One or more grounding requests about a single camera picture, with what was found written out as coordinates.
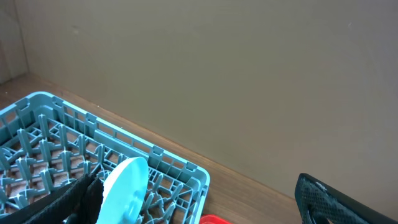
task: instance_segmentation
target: dish rack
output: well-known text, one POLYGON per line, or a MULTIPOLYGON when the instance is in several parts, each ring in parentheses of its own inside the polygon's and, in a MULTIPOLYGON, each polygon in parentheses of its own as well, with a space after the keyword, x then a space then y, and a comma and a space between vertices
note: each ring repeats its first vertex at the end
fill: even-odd
POLYGON ((136 224, 199 223, 205 169, 51 93, 32 93, 0 111, 0 218, 83 174, 104 181, 138 156, 148 162, 149 182, 136 224))

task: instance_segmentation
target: plastic dish rack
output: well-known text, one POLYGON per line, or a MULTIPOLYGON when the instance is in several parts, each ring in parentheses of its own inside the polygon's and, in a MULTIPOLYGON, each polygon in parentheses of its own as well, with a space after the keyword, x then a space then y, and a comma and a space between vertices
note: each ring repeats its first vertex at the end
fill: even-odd
POLYGON ((128 157, 149 165, 138 223, 199 223, 207 171, 63 99, 36 92, 0 111, 0 218, 128 157))

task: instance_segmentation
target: blue dish rack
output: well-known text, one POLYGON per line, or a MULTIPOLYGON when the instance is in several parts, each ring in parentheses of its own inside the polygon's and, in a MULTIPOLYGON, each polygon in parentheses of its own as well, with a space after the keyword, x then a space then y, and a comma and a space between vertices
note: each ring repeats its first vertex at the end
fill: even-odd
POLYGON ((205 169, 51 93, 32 93, 0 111, 0 218, 83 174, 104 180, 137 156, 148 162, 149 182, 136 224, 199 223, 205 169))

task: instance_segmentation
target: wooden board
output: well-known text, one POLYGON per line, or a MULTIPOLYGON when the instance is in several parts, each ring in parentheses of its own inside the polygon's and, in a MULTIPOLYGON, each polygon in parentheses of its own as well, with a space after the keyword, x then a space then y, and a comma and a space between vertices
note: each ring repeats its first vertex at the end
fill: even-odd
POLYGON ((35 75, 23 75, 0 85, 0 108, 35 91, 47 91, 116 126, 134 133, 205 168, 211 176, 203 214, 215 214, 233 223, 301 223, 295 200, 207 159, 148 129, 90 103, 35 75))

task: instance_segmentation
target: red plate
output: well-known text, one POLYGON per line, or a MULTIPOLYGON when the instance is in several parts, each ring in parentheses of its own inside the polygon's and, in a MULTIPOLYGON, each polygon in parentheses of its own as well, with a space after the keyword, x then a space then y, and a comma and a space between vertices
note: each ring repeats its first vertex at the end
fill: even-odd
POLYGON ((199 224, 232 224, 216 215, 204 215, 200 218, 199 224))

